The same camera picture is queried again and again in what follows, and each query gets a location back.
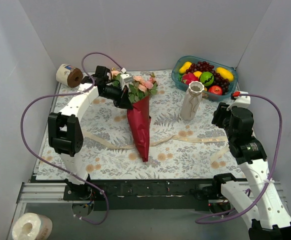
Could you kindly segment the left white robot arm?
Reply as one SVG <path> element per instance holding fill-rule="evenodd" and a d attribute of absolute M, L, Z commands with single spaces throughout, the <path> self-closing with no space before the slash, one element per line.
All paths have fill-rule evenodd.
<path fill-rule="evenodd" d="M 129 86 L 133 76 L 122 68 L 118 73 L 104 66 L 97 66 L 92 76 L 84 76 L 78 85 L 76 95 L 58 113 L 48 116 L 48 143 L 59 154 L 69 172 L 68 182 L 76 185 L 75 195 L 87 200 L 92 194 L 83 161 L 77 154 L 83 147 L 84 136 L 80 121 L 89 106 L 98 97 L 113 101 L 116 108 L 129 110 Z"/>

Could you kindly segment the red wrapping paper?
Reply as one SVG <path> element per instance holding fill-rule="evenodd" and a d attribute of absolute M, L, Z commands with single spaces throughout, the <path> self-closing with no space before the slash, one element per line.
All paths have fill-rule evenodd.
<path fill-rule="evenodd" d="M 132 104 L 132 109 L 127 110 L 127 120 L 132 133 L 134 145 L 143 162 L 149 160 L 150 148 L 150 97 Z"/>

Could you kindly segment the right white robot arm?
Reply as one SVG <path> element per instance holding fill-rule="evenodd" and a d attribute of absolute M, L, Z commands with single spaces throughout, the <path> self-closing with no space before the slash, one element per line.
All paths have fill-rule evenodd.
<path fill-rule="evenodd" d="M 270 175 L 267 155 L 253 136 L 253 113 L 243 107 L 221 102 L 213 113 L 212 124 L 225 130 L 230 153 L 244 173 L 256 205 L 240 192 L 236 178 L 219 174 L 213 178 L 212 194 L 227 198 L 247 225 L 251 240 L 291 240 L 291 217 L 286 211 Z"/>

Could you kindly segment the cream printed ribbon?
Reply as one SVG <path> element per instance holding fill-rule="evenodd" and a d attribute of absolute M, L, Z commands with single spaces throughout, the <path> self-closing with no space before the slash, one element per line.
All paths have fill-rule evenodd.
<path fill-rule="evenodd" d="M 205 143 L 220 143 L 226 142 L 225 136 L 199 138 L 189 136 L 190 131 L 181 131 L 178 134 L 170 134 L 166 137 L 158 136 L 150 140 L 150 147 L 157 147 L 165 144 L 168 141 L 181 141 L 185 143 L 205 144 Z M 92 133 L 90 131 L 83 132 L 83 151 L 87 153 L 100 152 L 103 150 L 114 153 L 129 153 L 128 159 L 135 161 L 141 159 L 141 154 L 136 149 L 132 134 L 125 132 L 112 131 L 106 133 L 105 131 Z"/>

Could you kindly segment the pink artificial flower bunch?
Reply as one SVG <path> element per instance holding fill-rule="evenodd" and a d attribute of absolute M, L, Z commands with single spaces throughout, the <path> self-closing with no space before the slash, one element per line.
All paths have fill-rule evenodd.
<path fill-rule="evenodd" d="M 127 72 L 122 72 L 116 68 L 111 69 L 111 81 L 114 87 L 121 88 L 119 82 L 119 76 Z M 140 75 L 132 75 L 133 81 L 128 85 L 129 94 L 128 98 L 132 104 L 139 102 L 140 100 L 155 95 L 157 93 L 158 82 L 154 72 L 151 72 L 148 78 L 144 78 Z"/>

